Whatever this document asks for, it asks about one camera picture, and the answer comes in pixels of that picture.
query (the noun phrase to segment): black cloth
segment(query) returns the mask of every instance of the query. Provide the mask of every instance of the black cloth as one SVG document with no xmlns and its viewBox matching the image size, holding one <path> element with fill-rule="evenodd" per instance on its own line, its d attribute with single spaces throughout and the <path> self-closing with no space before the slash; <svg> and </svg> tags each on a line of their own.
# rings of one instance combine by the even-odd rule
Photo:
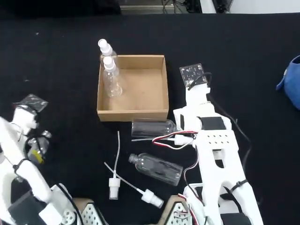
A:
<svg viewBox="0 0 300 225">
<path fill-rule="evenodd" d="M 300 53 L 300 14 L 143 15 L 0 22 L 0 114 L 13 116 L 13 102 L 33 93 L 49 101 L 41 129 L 52 134 L 52 149 L 40 170 L 49 184 L 63 183 L 72 196 L 88 197 L 109 224 L 156 223 L 163 211 L 141 201 L 122 183 L 119 200 L 108 200 L 117 152 L 117 171 L 140 189 L 165 202 L 177 187 L 144 176 L 128 162 L 131 153 L 147 152 L 188 167 L 195 150 L 174 151 L 150 142 L 132 143 L 130 123 L 101 123 L 96 112 L 99 48 L 106 38 L 119 54 L 163 54 L 167 62 L 169 118 L 185 105 L 179 67 L 202 63 L 211 72 L 214 99 L 238 119 L 251 139 L 247 179 L 265 224 L 297 221 L 299 197 L 298 130 L 300 112 L 276 92 L 289 61 Z M 247 142 L 236 132 L 243 157 Z M 188 172 L 200 182 L 199 169 Z"/>
<path fill-rule="evenodd" d="M 117 0 L 0 0 L 0 19 L 121 14 Z"/>
</svg>

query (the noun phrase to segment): bottle cap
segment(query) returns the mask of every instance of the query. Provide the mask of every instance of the bottle cap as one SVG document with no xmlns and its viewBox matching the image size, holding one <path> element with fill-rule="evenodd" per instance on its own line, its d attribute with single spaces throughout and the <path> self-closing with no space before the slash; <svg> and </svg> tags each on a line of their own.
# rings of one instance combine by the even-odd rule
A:
<svg viewBox="0 0 300 225">
<path fill-rule="evenodd" d="M 104 56 L 109 56 L 113 52 L 111 45 L 105 39 L 100 39 L 98 41 L 98 46 L 100 47 L 100 51 Z"/>
<path fill-rule="evenodd" d="M 109 199 L 118 200 L 120 183 L 121 180 L 119 178 L 113 177 L 109 179 Z"/>
<path fill-rule="evenodd" d="M 158 208 L 161 208 L 164 204 L 164 201 L 157 197 L 152 191 L 146 189 L 146 191 L 142 195 L 142 200 L 146 203 L 151 203 Z"/>
<path fill-rule="evenodd" d="M 105 56 L 103 59 L 104 68 L 108 72 L 113 72 L 116 69 L 116 64 L 110 56 Z"/>
<path fill-rule="evenodd" d="M 138 160 L 138 156 L 136 154 L 130 154 L 128 159 L 130 163 L 136 163 L 137 160 Z"/>
</svg>

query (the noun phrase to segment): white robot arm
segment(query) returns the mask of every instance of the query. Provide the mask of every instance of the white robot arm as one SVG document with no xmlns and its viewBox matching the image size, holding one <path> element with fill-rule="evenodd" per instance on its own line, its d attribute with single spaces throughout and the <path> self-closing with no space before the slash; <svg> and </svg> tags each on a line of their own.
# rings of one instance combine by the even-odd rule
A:
<svg viewBox="0 0 300 225">
<path fill-rule="evenodd" d="M 228 207 L 220 197 L 229 190 L 248 218 L 239 224 L 263 225 L 254 192 L 242 168 L 231 121 L 215 112 L 213 104 L 206 98 L 209 92 L 207 82 L 186 88 L 187 105 L 173 111 L 178 130 L 198 132 L 192 145 L 198 154 L 202 183 L 191 186 L 194 192 L 195 187 L 201 188 L 203 203 L 189 187 L 185 188 L 184 195 L 199 224 L 227 225 L 221 213 L 239 213 L 236 206 Z M 175 144 L 189 143 L 192 138 L 185 138 L 186 142 L 182 140 L 179 135 L 175 136 Z M 223 168 L 216 164 L 216 160 L 222 161 Z"/>
<path fill-rule="evenodd" d="M 34 95 L 29 95 L 27 98 L 39 99 Z M 65 194 L 68 194 L 67 190 L 62 185 L 50 188 L 37 167 L 28 160 L 28 156 L 23 151 L 28 139 L 27 134 L 38 125 L 35 121 L 34 111 L 39 112 L 40 110 L 31 111 L 30 107 L 28 104 L 20 104 L 16 107 L 12 122 L 0 117 L 0 147 L 2 149 L 0 153 L 0 218 L 12 225 L 27 224 L 28 215 L 25 216 L 28 218 L 22 219 L 19 216 L 16 218 L 15 214 L 24 211 L 22 207 L 26 208 L 27 205 L 27 207 L 32 207 L 31 203 L 33 203 L 41 206 L 41 210 L 36 212 L 32 207 L 30 212 L 34 216 L 46 225 L 58 225 L 70 218 L 71 215 L 74 215 L 73 218 L 75 218 L 75 209 Z M 11 183 L 17 177 L 27 180 L 31 191 L 12 204 Z"/>
</svg>

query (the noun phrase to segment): blue cap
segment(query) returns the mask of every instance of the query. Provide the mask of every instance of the blue cap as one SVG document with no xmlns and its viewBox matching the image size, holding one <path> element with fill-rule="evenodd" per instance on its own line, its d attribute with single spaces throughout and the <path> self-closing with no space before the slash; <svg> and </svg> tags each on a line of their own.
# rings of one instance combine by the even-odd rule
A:
<svg viewBox="0 0 300 225">
<path fill-rule="evenodd" d="M 282 87 L 292 104 L 300 110 L 300 55 L 290 62 L 276 90 Z"/>
</svg>

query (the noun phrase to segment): open cardboard box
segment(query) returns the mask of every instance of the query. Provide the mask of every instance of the open cardboard box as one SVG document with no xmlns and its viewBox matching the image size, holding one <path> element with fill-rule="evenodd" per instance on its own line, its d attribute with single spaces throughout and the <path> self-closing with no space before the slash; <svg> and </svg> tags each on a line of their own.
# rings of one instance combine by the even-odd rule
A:
<svg viewBox="0 0 300 225">
<path fill-rule="evenodd" d="M 99 71 L 97 112 L 101 121 L 134 118 L 165 120 L 169 111 L 168 84 L 163 55 L 119 55 L 123 93 L 108 97 Z"/>
</svg>

